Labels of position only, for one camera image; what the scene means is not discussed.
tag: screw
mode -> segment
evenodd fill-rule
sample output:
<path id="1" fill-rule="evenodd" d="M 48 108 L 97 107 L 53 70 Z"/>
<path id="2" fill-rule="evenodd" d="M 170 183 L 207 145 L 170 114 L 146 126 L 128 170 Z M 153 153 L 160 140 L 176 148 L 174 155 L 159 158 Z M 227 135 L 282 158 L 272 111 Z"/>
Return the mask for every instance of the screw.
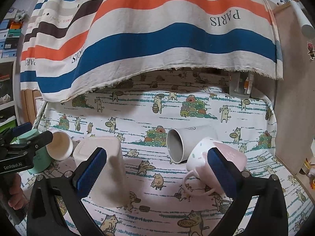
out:
<path id="1" fill-rule="evenodd" d="M 43 178 L 44 178 L 43 175 L 38 175 L 38 176 L 36 177 L 36 180 L 37 180 L 37 181 L 41 181 Z"/>
<path id="2" fill-rule="evenodd" d="M 275 180 L 275 181 L 279 179 L 279 177 L 278 177 L 277 175 L 275 175 L 275 174 L 271 175 L 271 178 L 272 178 L 273 180 Z"/>
<path id="3" fill-rule="evenodd" d="M 250 173 L 248 171 L 242 171 L 242 176 L 243 177 L 249 177 Z"/>
<path id="4" fill-rule="evenodd" d="M 71 170 L 68 170 L 64 173 L 65 177 L 70 177 L 72 176 L 73 172 Z"/>

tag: bottle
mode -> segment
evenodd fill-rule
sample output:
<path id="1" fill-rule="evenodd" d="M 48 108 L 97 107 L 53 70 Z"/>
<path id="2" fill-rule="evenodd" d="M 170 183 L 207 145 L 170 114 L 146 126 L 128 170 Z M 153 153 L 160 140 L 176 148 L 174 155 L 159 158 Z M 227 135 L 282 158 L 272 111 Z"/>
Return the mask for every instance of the bottle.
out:
<path id="1" fill-rule="evenodd" d="M 315 177 L 315 168 L 311 168 L 310 171 L 306 174 L 307 177 Z"/>

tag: human hand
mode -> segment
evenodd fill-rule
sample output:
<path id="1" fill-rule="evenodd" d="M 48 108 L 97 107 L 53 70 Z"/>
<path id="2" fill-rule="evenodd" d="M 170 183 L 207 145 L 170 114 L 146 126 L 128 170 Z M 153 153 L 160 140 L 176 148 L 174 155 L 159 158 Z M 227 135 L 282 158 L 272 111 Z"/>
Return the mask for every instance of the human hand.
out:
<path id="1" fill-rule="evenodd" d="M 12 197 L 8 201 L 8 204 L 11 208 L 18 210 L 27 203 L 27 200 L 25 199 L 23 195 L 23 190 L 21 188 L 21 177 L 17 173 L 14 176 L 13 184 L 9 189 L 9 193 L 12 195 Z"/>

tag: orange stripe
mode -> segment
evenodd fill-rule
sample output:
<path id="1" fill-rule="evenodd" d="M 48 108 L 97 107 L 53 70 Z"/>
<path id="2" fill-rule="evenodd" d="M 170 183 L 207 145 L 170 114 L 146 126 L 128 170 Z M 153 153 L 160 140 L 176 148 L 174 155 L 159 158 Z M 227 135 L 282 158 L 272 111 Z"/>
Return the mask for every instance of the orange stripe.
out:
<path id="1" fill-rule="evenodd" d="M 164 3 L 172 0 L 106 0 L 100 6 L 93 20 L 95 22 L 102 16 L 104 16 L 109 11 L 119 9 L 119 8 L 130 8 L 135 10 L 151 10 Z M 268 20 L 271 24 L 271 19 L 269 13 L 266 11 L 265 7 L 261 3 L 253 2 L 252 0 L 186 0 L 188 2 L 194 3 L 202 8 L 206 13 L 211 15 L 223 14 L 231 7 L 243 8 L 251 11 L 252 13 L 263 17 Z"/>
<path id="2" fill-rule="evenodd" d="M 59 50 L 40 45 L 29 47 L 26 51 L 22 52 L 21 61 L 26 60 L 28 57 L 62 61 L 70 55 L 76 53 L 84 45 L 88 32 L 89 31 L 85 31 L 71 38 L 65 42 Z"/>
<path id="3" fill-rule="evenodd" d="M 130 8 L 136 10 L 151 10 L 162 6 L 164 3 L 172 0 L 106 0 L 98 9 L 92 24 L 104 16 L 106 13 L 119 8 Z M 251 11 L 252 13 L 265 18 L 271 24 L 269 13 L 265 10 L 264 5 L 253 2 L 252 0 L 186 0 L 194 3 L 202 8 L 206 13 L 211 15 L 223 14 L 231 7 L 243 8 Z M 61 61 L 68 56 L 76 53 L 84 44 L 89 30 L 69 39 L 59 50 L 47 48 L 40 45 L 29 47 L 26 51 L 22 52 L 21 60 L 28 57 L 46 58 L 54 61 Z"/>

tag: striped cloth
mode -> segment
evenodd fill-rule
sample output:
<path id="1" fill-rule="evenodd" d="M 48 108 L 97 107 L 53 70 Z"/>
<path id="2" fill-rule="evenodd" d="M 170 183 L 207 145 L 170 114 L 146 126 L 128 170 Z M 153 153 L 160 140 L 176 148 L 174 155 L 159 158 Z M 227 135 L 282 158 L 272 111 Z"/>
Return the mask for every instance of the striped cloth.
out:
<path id="1" fill-rule="evenodd" d="M 266 0 L 38 0 L 23 45 L 21 87 L 60 102 L 180 67 L 281 79 L 278 30 Z"/>

